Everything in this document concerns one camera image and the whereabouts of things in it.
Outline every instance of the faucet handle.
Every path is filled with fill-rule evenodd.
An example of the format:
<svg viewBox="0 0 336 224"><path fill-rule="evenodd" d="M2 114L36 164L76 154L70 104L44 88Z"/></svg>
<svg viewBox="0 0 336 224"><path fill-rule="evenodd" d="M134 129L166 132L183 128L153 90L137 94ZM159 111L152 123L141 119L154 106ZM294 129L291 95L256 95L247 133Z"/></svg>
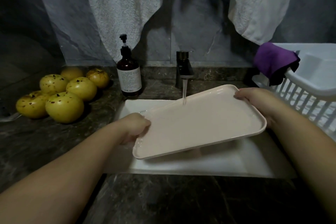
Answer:
<svg viewBox="0 0 336 224"><path fill-rule="evenodd" d="M186 60L189 58L189 52L192 51L177 51L176 52L176 60Z"/></svg>

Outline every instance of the person's left hand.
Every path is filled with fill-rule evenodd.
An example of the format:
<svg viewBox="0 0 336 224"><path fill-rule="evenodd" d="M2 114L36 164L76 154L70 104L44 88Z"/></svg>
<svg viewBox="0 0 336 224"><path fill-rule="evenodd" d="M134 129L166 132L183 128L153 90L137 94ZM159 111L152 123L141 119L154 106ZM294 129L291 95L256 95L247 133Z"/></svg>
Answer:
<svg viewBox="0 0 336 224"><path fill-rule="evenodd" d="M121 142L122 144L134 141L140 134L145 134L149 126L150 120L145 119L139 113L131 113L124 118L120 119L121 126L124 126L127 130L127 136Z"/></svg>

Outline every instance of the running water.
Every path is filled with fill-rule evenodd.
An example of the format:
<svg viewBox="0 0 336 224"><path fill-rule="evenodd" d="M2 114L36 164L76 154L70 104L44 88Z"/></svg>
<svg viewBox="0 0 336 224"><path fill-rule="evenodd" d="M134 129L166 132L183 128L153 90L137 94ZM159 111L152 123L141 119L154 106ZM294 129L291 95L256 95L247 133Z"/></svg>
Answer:
<svg viewBox="0 0 336 224"><path fill-rule="evenodd" d="M183 79L183 105L186 104L188 79Z"/></svg>

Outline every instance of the dish rack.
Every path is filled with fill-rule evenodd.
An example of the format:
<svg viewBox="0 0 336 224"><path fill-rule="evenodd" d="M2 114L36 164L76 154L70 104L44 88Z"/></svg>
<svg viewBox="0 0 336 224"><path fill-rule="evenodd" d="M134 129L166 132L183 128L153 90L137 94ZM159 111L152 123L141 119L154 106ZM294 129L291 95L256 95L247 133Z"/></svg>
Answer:
<svg viewBox="0 0 336 224"><path fill-rule="evenodd" d="M269 86L262 73L252 80L274 92L336 141L336 44L275 45L298 52L299 68L295 73L288 69L277 86Z"/></svg>

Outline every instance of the forearm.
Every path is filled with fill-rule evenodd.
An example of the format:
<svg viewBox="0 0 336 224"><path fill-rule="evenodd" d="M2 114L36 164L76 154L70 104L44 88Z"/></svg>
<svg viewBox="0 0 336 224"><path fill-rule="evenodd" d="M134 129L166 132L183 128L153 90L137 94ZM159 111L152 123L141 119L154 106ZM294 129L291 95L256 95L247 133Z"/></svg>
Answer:
<svg viewBox="0 0 336 224"><path fill-rule="evenodd" d="M290 107L273 116L272 129L297 170L336 219L336 144Z"/></svg>
<svg viewBox="0 0 336 224"><path fill-rule="evenodd" d="M109 124L9 188L0 195L0 219L6 220L4 223L76 220L102 175L112 148L125 135L118 123Z"/></svg>

